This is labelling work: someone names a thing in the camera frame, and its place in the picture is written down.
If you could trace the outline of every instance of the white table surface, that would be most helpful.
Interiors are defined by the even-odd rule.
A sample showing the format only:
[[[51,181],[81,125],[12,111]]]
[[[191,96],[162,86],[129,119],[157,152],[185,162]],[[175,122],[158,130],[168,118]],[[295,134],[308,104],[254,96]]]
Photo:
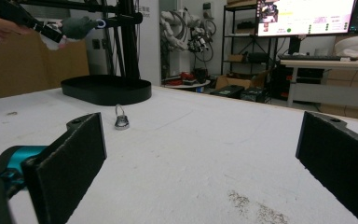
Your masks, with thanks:
[[[60,89],[0,99],[0,154],[101,112],[108,157],[68,223],[358,223],[295,157],[303,111],[159,87],[123,108],[131,126],[117,131],[113,106]],[[27,191],[10,206],[36,223]]]

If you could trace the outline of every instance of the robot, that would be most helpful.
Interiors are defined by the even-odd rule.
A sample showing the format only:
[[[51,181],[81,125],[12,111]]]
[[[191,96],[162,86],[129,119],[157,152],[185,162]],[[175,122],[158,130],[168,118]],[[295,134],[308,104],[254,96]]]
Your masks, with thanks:
[[[178,11],[162,11],[159,24],[161,38],[169,44],[170,51],[203,52],[208,49],[207,43],[212,41],[209,32],[201,27],[200,17],[191,15],[186,8]],[[178,34],[174,33],[172,26],[181,29]]]

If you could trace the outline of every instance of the dirt stain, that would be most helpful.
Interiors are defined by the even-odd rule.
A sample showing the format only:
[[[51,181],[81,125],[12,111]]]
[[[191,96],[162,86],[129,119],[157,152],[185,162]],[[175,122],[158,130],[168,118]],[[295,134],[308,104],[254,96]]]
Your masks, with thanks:
[[[16,111],[14,112],[10,112],[10,113],[7,113],[7,116],[15,116],[15,115],[18,115],[19,113],[17,113]]]
[[[234,206],[239,209],[242,215],[248,211],[246,207],[250,201],[247,197],[240,196],[239,193],[233,190],[228,194],[228,198],[234,202]]]
[[[262,224],[288,224],[288,217],[279,213],[262,203],[251,202],[248,197],[240,195],[235,190],[228,193],[228,198],[233,202],[234,207],[238,208],[239,213],[256,223]]]
[[[260,223],[287,224],[287,216],[260,204],[257,219]]]

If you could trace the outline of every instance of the black equipment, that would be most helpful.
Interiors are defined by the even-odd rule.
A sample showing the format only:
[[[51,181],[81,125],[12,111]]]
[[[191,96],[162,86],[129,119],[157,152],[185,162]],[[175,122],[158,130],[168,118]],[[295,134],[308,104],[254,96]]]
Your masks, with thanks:
[[[15,223],[8,200],[27,188],[39,223],[65,223],[106,159],[101,114],[66,124],[47,147],[11,147],[0,156],[0,223]]]
[[[305,112],[296,157],[358,218],[358,134],[346,122]]]

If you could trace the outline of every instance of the black stand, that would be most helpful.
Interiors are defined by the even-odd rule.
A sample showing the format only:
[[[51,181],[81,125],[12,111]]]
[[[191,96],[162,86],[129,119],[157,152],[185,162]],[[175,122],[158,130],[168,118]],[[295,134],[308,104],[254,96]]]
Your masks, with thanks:
[[[301,39],[297,36],[290,37],[288,53],[292,55],[295,52],[300,52]]]
[[[106,20],[111,20],[111,23],[107,23],[108,27],[114,28],[121,77],[91,75],[69,78],[61,83],[63,94],[95,105],[131,105],[151,97],[151,83],[140,79],[135,33],[135,24],[137,24],[139,18],[132,18],[135,12],[133,1],[119,1],[115,7],[57,0],[28,0],[26,4],[88,11],[108,11],[117,15],[115,18]],[[121,27],[122,45],[118,36],[118,26]]]

